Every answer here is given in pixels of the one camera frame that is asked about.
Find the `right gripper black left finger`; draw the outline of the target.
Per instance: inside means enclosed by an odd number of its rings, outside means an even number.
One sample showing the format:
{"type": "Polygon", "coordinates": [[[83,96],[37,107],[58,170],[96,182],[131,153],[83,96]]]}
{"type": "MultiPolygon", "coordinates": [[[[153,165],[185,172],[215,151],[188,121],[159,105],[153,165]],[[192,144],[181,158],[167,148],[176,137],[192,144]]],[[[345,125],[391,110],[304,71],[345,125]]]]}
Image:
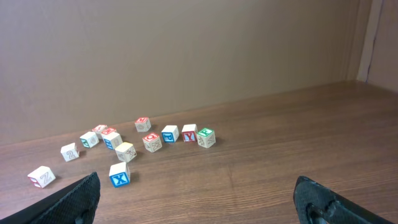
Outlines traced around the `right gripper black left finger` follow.
{"type": "Polygon", "coordinates": [[[3,224],[92,224],[100,200],[96,172],[1,220],[3,224]]]}

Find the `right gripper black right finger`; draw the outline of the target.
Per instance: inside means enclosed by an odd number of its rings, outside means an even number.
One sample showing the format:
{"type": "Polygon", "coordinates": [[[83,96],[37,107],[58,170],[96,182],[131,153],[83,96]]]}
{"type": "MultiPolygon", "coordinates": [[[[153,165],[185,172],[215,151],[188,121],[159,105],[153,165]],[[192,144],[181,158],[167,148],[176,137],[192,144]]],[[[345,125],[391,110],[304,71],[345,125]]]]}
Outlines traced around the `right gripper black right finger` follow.
{"type": "Polygon", "coordinates": [[[392,224],[306,176],[298,177],[293,200],[301,224],[392,224]]]}

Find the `blue X block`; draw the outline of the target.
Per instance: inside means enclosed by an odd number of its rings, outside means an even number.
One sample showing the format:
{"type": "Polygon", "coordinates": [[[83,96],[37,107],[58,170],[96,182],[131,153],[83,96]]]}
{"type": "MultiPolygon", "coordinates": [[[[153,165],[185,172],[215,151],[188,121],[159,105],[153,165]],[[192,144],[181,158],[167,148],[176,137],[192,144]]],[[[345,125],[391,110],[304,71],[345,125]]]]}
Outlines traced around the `blue X block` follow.
{"type": "Polygon", "coordinates": [[[130,174],[126,162],[114,164],[109,169],[109,178],[115,188],[130,184],[130,174]]]}

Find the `yellow W block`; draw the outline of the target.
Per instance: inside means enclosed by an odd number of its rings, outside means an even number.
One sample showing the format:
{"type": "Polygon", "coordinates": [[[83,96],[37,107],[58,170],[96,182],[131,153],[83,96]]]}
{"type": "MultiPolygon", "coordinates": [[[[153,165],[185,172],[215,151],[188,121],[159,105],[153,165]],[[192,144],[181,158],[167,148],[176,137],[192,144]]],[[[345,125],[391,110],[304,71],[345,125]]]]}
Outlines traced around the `yellow W block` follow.
{"type": "Polygon", "coordinates": [[[134,145],[129,142],[123,142],[118,147],[115,148],[115,152],[118,159],[123,162],[130,162],[137,156],[137,152],[134,145]]]}

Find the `white Z block red side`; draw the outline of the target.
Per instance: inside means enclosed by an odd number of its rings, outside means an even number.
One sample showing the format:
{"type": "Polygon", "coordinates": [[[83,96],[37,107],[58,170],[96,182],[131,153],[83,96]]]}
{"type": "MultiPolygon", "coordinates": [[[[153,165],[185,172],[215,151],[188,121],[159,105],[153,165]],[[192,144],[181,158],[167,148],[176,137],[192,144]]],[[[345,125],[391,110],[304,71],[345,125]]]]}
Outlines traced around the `white Z block red side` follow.
{"type": "Polygon", "coordinates": [[[46,166],[40,166],[27,175],[35,187],[44,188],[56,179],[52,170],[46,166]]]}

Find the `white number 2 block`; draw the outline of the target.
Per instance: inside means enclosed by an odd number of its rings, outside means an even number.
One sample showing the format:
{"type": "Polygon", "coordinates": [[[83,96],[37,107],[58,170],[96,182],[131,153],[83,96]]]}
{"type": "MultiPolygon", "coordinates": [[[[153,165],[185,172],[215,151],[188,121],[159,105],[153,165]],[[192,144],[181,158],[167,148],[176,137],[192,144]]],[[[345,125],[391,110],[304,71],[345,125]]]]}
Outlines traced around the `white number 2 block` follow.
{"type": "Polygon", "coordinates": [[[80,156],[80,152],[77,149],[75,142],[68,144],[66,146],[62,146],[60,153],[62,154],[66,162],[77,159],[80,156]]]}

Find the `green-sided white block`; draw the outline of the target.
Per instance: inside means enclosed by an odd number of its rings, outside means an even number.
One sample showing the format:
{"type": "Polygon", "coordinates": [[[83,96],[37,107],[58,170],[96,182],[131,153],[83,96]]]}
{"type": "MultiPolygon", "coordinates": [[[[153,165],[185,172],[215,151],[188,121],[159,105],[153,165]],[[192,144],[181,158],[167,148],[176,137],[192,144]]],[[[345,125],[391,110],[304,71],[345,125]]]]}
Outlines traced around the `green-sided white block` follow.
{"type": "Polygon", "coordinates": [[[86,148],[92,148],[99,143],[96,133],[92,131],[88,131],[84,135],[80,136],[80,141],[86,148]]]}

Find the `blue-sided picture block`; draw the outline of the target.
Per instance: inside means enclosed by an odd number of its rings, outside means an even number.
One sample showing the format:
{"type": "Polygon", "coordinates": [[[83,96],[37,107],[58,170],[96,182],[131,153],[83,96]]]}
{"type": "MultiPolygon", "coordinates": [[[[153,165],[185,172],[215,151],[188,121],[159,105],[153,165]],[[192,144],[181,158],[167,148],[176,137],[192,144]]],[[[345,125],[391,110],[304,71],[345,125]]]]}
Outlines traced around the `blue-sided picture block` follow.
{"type": "Polygon", "coordinates": [[[108,149],[115,150],[123,143],[122,137],[119,133],[111,132],[103,136],[103,141],[108,149]]]}

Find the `red M block tilted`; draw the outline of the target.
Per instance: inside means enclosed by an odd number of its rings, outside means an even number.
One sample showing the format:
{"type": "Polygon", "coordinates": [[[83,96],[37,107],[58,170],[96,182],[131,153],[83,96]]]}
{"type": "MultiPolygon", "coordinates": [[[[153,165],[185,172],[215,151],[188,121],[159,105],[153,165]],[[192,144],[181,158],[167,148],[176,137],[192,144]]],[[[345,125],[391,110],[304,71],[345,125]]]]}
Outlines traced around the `red M block tilted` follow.
{"type": "Polygon", "coordinates": [[[105,136],[111,134],[111,133],[116,133],[117,130],[115,128],[106,128],[103,129],[101,132],[101,138],[103,139],[105,136]]]}

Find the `red A block top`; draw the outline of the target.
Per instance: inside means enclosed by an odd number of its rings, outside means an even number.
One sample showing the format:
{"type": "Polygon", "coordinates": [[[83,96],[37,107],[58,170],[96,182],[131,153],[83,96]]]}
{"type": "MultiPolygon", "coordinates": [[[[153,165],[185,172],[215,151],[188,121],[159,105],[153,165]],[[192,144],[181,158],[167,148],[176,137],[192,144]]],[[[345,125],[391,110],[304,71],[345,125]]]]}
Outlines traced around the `red A block top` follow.
{"type": "Polygon", "coordinates": [[[93,131],[94,133],[96,133],[98,139],[102,139],[102,138],[103,138],[103,137],[102,137],[102,132],[103,132],[105,129],[108,129],[108,126],[107,126],[106,124],[99,124],[99,125],[97,125],[96,127],[94,127],[94,128],[92,129],[92,131],[93,131]]]}

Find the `red Q block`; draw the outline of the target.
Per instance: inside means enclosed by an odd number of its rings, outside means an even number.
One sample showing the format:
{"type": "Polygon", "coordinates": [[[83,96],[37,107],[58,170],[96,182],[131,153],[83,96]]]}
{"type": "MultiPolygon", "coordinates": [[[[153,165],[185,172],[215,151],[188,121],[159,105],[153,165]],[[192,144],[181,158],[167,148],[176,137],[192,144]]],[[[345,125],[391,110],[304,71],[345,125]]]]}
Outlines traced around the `red Q block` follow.
{"type": "Polygon", "coordinates": [[[145,137],[143,137],[142,140],[144,143],[144,147],[149,152],[158,151],[162,147],[161,138],[156,133],[150,133],[150,134],[146,135],[145,137]]]}

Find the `red M block upright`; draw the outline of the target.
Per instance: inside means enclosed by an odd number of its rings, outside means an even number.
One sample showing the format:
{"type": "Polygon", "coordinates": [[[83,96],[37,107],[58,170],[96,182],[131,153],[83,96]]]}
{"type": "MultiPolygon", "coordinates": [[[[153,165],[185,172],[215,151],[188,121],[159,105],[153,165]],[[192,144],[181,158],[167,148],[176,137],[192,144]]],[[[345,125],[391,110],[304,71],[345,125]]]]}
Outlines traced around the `red M block upright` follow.
{"type": "Polygon", "coordinates": [[[151,128],[150,119],[148,117],[140,117],[134,122],[137,132],[148,132],[151,128]]]}

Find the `blue P block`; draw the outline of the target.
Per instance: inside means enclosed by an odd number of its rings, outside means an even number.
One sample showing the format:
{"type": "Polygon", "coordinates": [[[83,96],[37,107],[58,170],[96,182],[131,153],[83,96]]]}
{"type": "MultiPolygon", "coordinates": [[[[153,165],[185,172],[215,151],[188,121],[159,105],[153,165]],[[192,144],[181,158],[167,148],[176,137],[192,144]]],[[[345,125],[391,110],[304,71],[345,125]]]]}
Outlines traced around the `blue P block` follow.
{"type": "Polygon", "coordinates": [[[162,138],[164,142],[176,142],[179,137],[177,125],[166,125],[162,130],[162,138]]]}

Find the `green F block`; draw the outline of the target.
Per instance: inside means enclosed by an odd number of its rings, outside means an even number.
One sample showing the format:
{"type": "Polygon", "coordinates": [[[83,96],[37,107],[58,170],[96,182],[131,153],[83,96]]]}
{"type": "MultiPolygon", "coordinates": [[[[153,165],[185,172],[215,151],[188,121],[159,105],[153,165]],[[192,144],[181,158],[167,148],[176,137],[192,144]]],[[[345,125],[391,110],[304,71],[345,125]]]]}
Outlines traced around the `green F block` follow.
{"type": "Polygon", "coordinates": [[[203,128],[197,132],[198,145],[205,148],[210,148],[216,142],[215,131],[209,128],[203,128]]]}

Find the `red Y block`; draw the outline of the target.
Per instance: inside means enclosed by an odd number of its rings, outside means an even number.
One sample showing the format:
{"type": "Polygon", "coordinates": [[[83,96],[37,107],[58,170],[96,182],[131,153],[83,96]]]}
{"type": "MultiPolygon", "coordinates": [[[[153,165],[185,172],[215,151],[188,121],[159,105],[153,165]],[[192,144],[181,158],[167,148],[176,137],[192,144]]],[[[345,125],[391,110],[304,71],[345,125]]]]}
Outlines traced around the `red Y block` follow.
{"type": "Polygon", "coordinates": [[[196,124],[185,124],[182,129],[182,137],[184,142],[195,142],[197,141],[197,125],[196,124]]]}

